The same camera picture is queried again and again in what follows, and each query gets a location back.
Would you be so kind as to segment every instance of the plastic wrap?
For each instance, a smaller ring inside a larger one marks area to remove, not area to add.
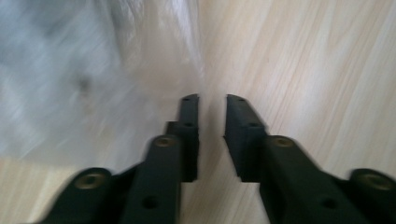
[[[1,1],[0,155],[121,170],[202,80],[195,1]]]

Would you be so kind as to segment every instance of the light wood surface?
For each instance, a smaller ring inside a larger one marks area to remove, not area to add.
[[[205,86],[200,179],[181,223],[268,223],[256,184],[235,176],[221,137],[225,94],[325,170],[396,176],[396,1],[200,1]],[[75,169],[0,160],[0,223],[33,222]]]

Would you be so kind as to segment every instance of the metal screw head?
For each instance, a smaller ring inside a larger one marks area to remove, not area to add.
[[[393,189],[393,183],[381,175],[364,174],[361,175],[361,182],[374,189],[390,190]]]
[[[292,147],[294,145],[291,140],[285,137],[274,138],[273,144],[277,147]]]
[[[157,147],[170,147],[174,143],[175,141],[172,138],[168,138],[168,137],[161,137],[155,140],[155,146]]]
[[[81,176],[75,182],[78,189],[96,189],[106,181],[106,176],[100,173],[91,173]]]

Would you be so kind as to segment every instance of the crumpled plastic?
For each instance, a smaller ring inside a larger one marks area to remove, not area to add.
[[[0,156],[122,170],[199,92],[195,1],[0,2]]]

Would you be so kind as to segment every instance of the wooden table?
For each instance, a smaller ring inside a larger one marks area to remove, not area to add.
[[[396,2],[226,1],[200,5],[205,87],[200,179],[181,223],[268,223],[256,184],[235,176],[225,95],[249,99],[271,134],[297,139],[330,173],[396,176]],[[75,168],[0,160],[0,223],[33,222]]]

